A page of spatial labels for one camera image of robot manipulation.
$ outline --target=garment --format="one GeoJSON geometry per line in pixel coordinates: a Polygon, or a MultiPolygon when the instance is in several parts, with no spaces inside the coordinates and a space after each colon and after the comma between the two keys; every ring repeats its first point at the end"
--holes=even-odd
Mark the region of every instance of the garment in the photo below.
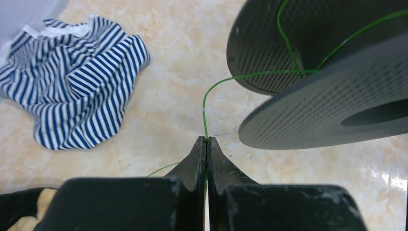
{"type": "Polygon", "coordinates": [[[10,44],[1,94],[34,117],[34,138],[44,147],[91,149],[119,131],[150,55],[139,36],[100,16],[44,23],[41,32],[25,27],[10,44]]]}

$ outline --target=dark opening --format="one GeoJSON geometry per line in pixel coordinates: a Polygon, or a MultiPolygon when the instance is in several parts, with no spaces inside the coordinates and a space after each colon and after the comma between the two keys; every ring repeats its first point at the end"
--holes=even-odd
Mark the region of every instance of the dark opening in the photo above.
{"type": "Polygon", "coordinates": [[[408,99],[386,103],[352,115],[342,121],[346,127],[383,123],[408,116],[408,99]]]}

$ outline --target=striped fabric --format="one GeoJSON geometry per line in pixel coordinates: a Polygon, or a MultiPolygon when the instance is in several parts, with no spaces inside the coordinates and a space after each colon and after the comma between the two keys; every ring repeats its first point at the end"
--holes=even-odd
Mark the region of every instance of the striped fabric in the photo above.
{"type": "Polygon", "coordinates": [[[99,16],[79,25],[44,23],[45,30],[25,27],[11,43],[1,94],[34,117],[34,138],[44,147],[91,149],[119,131],[150,55],[139,36],[99,16]]]}

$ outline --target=blue and white striped garment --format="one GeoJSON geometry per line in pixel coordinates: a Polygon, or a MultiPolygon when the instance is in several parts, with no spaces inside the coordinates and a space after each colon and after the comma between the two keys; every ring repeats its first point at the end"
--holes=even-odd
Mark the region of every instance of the blue and white striped garment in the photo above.
{"type": "Polygon", "coordinates": [[[150,55],[139,36],[99,16],[44,23],[41,32],[25,27],[10,44],[1,94],[34,117],[34,138],[44,147],[91,149],[119,131],[150,55]]]}

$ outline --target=marble floor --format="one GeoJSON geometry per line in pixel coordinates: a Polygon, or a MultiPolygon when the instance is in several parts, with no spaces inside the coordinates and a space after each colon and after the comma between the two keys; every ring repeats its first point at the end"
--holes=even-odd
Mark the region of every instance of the marble floor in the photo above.
{"type": "MultiPolygon", "coordinates": [[[[244,0],[71,0],[59,19],[98,14],[140,35],[152,63],[138,75],[120,132],[91,151],[53,152],[32,137],[33,119],[0,104],[0,193],[58,187],[79,176],[139,177],[180,161],[204,134],[207,89],[230,76],[225,50],[244,0]]],[[[260,183],[337,184],[354,197],[371,231],[405,227],[408,135],[326,148],[263,151],[244,146],[240,122],[267,99],[226,82],[207,100],[211,136],[260,183]]],[[[166,174],[165,169],[158,176],[166,174]]]]}

